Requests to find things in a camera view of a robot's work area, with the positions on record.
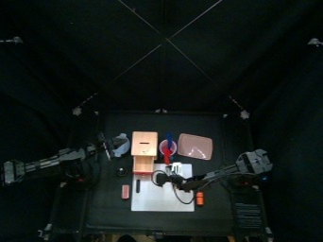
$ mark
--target light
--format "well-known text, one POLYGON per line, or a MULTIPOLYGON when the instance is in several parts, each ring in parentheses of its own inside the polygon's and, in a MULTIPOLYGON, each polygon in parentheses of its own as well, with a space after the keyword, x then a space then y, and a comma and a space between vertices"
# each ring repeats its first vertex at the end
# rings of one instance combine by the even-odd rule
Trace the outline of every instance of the light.
POLYGON ((24 43, 24 42, 22 42, 21 38, 16 36, 16 37, 13 37, 12 39, 8 39, 8 40, 0 40, 0 43, 14 43, 14 44, 17 44, 17 43, 24 43))
POLYGON ((312 44, 312 45, 316 45, 316 46, 323 45, 323 43, 316 38, 312 38, 309 40, 308 44, 312 44))

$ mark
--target red object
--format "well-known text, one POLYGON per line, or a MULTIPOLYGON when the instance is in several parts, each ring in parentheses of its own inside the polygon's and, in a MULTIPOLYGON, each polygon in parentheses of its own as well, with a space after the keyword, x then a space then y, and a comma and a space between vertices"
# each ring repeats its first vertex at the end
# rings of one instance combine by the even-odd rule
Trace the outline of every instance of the red object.
POLYGON ((164 147, 162 153, 164 153, 164 163, 165 165, 168 165, 170 163, 169 158, 172 156, 172 151, 166 147, 164 147))
POLYGON ((128 199, 129 185, 122 185, 121 198, 128 199))
POLYGON ((202 194, 202 192, 196 193, 196 205, 197 206, 204 205, 204 194, 202 194))

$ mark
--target black background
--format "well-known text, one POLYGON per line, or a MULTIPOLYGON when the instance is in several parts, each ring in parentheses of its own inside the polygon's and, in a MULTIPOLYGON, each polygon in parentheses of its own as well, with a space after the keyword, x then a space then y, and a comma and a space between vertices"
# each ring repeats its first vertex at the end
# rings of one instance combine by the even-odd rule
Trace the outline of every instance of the black background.
MULTIPOLYGON (((64 148, 92 95, 82 110, 246 110, 273 162, 269 227, 279 241, 317 241, 323 46, 307 43, 323 40, 321 9, 319 0, 1 1, 0 40, 24 41, 0 43, 1 162, 64 148)), ((1 191, 2 240, 45 226, 54 184, 1 191)))

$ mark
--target pink tray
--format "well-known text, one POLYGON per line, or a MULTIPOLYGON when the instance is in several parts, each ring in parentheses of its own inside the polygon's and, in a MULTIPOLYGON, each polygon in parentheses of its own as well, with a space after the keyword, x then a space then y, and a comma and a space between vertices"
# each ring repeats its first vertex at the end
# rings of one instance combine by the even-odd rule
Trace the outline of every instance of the pink tray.
POLYGON ((177 154, 210 160, 213 151, 212 139, 181 133, 177 139, 177 154))

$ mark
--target white sheet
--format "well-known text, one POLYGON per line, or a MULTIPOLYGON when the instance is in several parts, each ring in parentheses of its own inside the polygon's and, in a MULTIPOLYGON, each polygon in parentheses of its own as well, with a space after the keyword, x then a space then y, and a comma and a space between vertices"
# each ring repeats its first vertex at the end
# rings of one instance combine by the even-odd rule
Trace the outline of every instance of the white sheet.
MULTIPOLYGON (((154 164, 153 170, 164 170, 164 164, 154 164)), ((192 177, 192 165, 182 164, 182 177, 192 177)), ((182 204, 173 193, 169 182, 162 187, 156 186, 150 181, 150 175, 133 175, 132 180, 130 211, 153 211, 153 212, 193 212, 194 202, 182 204), (136 180, 140 180, 140 193, 136 193, 136 180)), ((185 193, 174 189, 178 198, 189 202, 193 198, 193 192, 185 193)))

